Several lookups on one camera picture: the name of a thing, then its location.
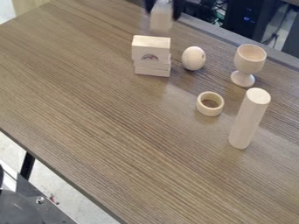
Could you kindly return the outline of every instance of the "wooden toy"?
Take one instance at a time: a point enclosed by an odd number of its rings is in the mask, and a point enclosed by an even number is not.
[[[218,116],[221,114],[225,101],[223,97],[214,92],[203,92],[198,96],[196,107],[205,116]]]
[[[162,76],[162,77],[170,77],[170,70],[158,70],[158,69],[151,69],[151,68],[146,68],[146,67],[135,67],[135,73],[136,74]]]
[[[133,60],[166,61],[170,57],[170,38],[135,35],[132,42]]]
[[[257,87],[247,90],[228,137],[234,148],[246,149],[250,144],[270,102],[271,95],[266,90]]]
[[[135,35],[132,41],[135,73],[170,76],[170,38]]]
[[[150,13],[150,30],[167,32],[173,24],[173,6],[171,0],[157,0]]]
[[[186,69],[199,70],[205,64],[205,52],[198,46],[191,46],[184,50],[182,62]]]
[[[170,70],[171,60],[170,60],[170,56],[168,60],[163,60],[163,61],[146,60],[146,59],[135,60],[134,66],[159,69],[159,70]]]
[[[257,45],[241,45],[234,56],[234,65],[238,69],[231,74],[231,80],[237,86],[251,87],[258,73],[265,64],[267,53]]]

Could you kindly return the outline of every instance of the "wooden cylinder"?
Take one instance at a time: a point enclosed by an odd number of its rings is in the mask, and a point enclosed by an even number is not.
[[[248,147],[270,102],[271,95],[266,90],[257,87],[247,90],[228,137],[234,148]]]

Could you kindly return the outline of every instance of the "wooden table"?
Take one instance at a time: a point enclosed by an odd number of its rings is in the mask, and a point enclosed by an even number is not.
[[[136,75],[130,43],[148,28],[122,0],[52,1],[1,25],[2,130],[120,222],[298,223],[296,63],[269,55],[255,86],[273,101],[236,150],[227,136],[246,92],[229,79],[236,44],[176,23],[171,77]],[[180,59],[193,45],[207,54],[195,73]],[[225,98],[221,116],[195,109],[206,90]]]

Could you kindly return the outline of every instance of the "wooden sphere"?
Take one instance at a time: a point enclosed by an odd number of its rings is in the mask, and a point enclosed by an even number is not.
[[[188,70],[199,70],[205,64],[205,52],[198,46],[188,47],[183,52],[182,62]]]

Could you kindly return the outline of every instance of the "goblet base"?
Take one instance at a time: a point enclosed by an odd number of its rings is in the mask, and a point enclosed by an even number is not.
[[[255,83],[255,78],[251,74],[234,71],[231,74],[231,80],[234,84],[242,88],[250,88]]]

